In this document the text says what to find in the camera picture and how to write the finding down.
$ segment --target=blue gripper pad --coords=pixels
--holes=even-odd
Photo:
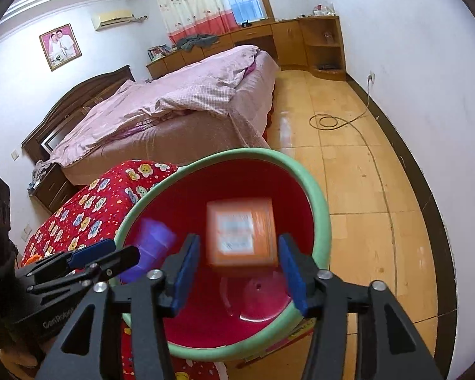
[[[165,297],[168,299],[168,317],[175,317],[185,306],[192,288],[195,271],[199,266],[200,237],[189,234],[181,250],[166,258],[162,271],[166,274]]]
[[[288,233],[278,238],[278,250],[280,265],[295,307],[304,317],[316,317],[322,305],[322,292],[315,283],[319,268],[310,256],[299,251]]]
[[[99,241],[84,249],[74,251],[68,262],[71,269],[83,269],[88,264],[94,263],[101,257],[104,257],[116,250],[116,245],[112,238]]]

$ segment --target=curtain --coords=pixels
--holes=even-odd
[[[238,29],[229,0],[157,0],[173,43],[191,34],[224,34]]]

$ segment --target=baseboard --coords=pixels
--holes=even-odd
[[[366,91],[356,83],[348,74],[347,82],[357,93],[364,104],[368,101]],[[442,376],[447,378],[454,342],[456,336],[456,284],[454,276],[454,264],[450,253],[449,241],[445,232],[442,217],[433,198],[433,193],[426,179],[412,156],[405,142],[398,134],[389,119],[380,110],[380,107],[369,99],[369,111],[376,118],[381,129],[394,148],[394,152],[405,169],[426,223],[431,251],[433,252],[434,271],[436,273],[436,286],[438,292],[438,328],[436,336],[436,348],[434,349],[434,361]]]

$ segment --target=framed wedding photo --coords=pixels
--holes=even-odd
[[[39,39],[51,71],[82,56],[70,24],[52,29]]]

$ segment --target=wooden headboard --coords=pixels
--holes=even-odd
[[[53,148],[91,108],[111,97],[127,80],[134,81],[130,66],[79,83],[57,101],[44,120],[24,139],[21,147],[33,162],[48,160]]]

